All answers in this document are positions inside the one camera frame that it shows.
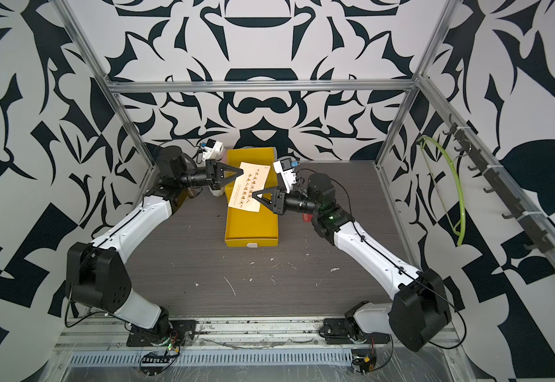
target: gray tabletop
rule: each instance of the gray tabletop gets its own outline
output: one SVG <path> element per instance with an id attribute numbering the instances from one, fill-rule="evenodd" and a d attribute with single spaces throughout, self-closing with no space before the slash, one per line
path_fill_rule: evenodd
<path id="1" fill-rule="evenodd" d="M 369 162 L 306 163 L 350 194 L 356 220 L 404 258 L 380 182 Z M 310 172 L 304 171 L 306 178 Z M 337 201 L 347 209 L 338 185 Z M 227 199 L 205 190 L 184 203 L 136 248 L 126 264 L 133 288 L 171 315 L 342 315 L 362 300 L 389 302 L 363 267 L 331 246 L 302 215 L 279 217 L 279 245 L 229 248 Z"/>

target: paper sheet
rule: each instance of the paper sheet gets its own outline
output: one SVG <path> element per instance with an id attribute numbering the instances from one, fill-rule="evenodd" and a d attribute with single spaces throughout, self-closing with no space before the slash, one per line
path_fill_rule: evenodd
<path id="1" fill-rule="evenodd" d="M 265 188 L 271 166 L 241 162 L 239 168 L 243 170 L 243 175 L 235 180 L 228 206 L 234 209 L 258 212 L 260 203 L 254 200 L 252 193 Z"/>

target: metal rail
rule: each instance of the metal rail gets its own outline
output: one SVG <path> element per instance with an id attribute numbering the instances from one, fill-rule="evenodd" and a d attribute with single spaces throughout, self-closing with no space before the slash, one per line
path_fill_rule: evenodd
<path id="1" fill-rule="evenodd" d="M 410 90 L 413 80 L 172 81 L 115 82 L 112 93 L 262 92 L 304 90 Z"/>

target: yellow box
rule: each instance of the yellow box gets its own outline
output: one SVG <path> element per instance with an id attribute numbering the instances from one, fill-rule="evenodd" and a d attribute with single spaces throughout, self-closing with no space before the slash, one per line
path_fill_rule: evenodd
<path id="1" fill-rule="evenodd" d="M 277 174 L 273 169 L 274 161 L 275 152 L 272 147 L 236 149 L 227 152 L 227 164 L 231 166 L 239 167 L 241 162 L 271 166 L 265 188 L 277 186 Z M 230 183 L 225 187 L 227 200 L 230 200 L 234 186 L 234 183 Z M 229 247 L 277 246 L 277 215 L 263 205 L 260 206 L 259 212 L 229 208 L 224 241 Z"/>

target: patterned backdrop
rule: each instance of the patterned backdrop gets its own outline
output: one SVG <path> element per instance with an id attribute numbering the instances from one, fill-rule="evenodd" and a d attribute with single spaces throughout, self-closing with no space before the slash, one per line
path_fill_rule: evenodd
<path id="1" fill-rule="evenodd" d="M 445 0 L 75 0 L 118 81 L 411 78 Z"/>
<path id="2" fill-rule="evenodd" d="M 0 2 L 0 381 L 42 368 L 67 250 L 127 214 L 145 172 L 52 5 Z"/>
<path id="3" fill-rule="evenodd" d="M 166 141 L 189 155 L 209 137 L 229 149 L 275 147 L 278 157 L 375 159 L 402 90 L 126 94 L 150 152 Z"/>
<path id="4" fill-rule="evenodd" d="M 430 79 L 555 224 L 555 1 L 465 0 Z M 455 158 L 445 123 L 418 96 L 384 169 L 409 241 L 445 280 L 468 327 L 464 343 L 480 380 L 555 378 L 555 269 L 536 249 L 469 158 L 457 160 L 466 238 L 456 247 L 422 152 L 433 136 Z M 428 149 L 435 180 L 458 220 L 449 167 Z M 454 317 L 458 333 L 463 326 Z"/>

